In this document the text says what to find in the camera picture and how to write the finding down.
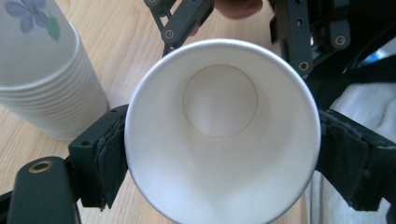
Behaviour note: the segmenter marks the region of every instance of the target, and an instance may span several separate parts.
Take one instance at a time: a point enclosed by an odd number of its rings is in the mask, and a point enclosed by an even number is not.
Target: paper cup
[[[54,1],[4,1],[0,25],[0,104],[58,140],[108,110],[78,32]]]
[[[301,196],[318,158],[318,111],[298,74],[237,40],[177,49],[129,105],[139,190],[177,223],[267,223]]]

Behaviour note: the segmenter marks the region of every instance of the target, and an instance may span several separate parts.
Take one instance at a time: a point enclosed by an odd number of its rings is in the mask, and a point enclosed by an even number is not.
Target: wood grain
[[[136,85],[160,60],[160,32],[143,0],[56,0],[67,19],[77,28],[96,75],[105,89],[110,107],[128,104]],[[269,20],[273,13],[264,1],[262,12],[232,21],[217,11],[187,43],[208,38],[246,40],[279,53],[270,43]],[[27,162],[45,157],[67,157],[68,142],[51,140],[7,109],[0,107],[0,193],[13,188],[15,174]],[[173,223],[142,197],[129,174],[112,209],[100,212],[83,208],[82,223]],[[306,223],[300,199],[274,223]]]

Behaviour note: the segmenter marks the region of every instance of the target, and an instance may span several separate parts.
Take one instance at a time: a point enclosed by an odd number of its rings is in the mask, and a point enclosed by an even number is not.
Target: white cloth
[[[396,142],[396,84],[351,85],[331,108]],[[381,201],[377,212],[357,212],[319,172],[314,173],[305,197],[311,224],[387,223],[386,200]]]

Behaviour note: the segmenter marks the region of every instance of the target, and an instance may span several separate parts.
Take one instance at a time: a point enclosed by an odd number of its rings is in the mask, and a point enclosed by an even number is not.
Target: stacked paper cups
[[[53,0],[0,5],[0,104],[58,140],[108,110],[78,32]]]

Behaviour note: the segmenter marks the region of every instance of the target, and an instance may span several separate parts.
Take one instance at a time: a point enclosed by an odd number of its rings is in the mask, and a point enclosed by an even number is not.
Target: purple flower
[[[48,17],[40,11],[45,6],[46,0],[21,0],[21,2],[8,1],[5,3],[7,13],[21,19],[20,27],[24,34],[31,32],[35,24],[42,28],[46,27]]]

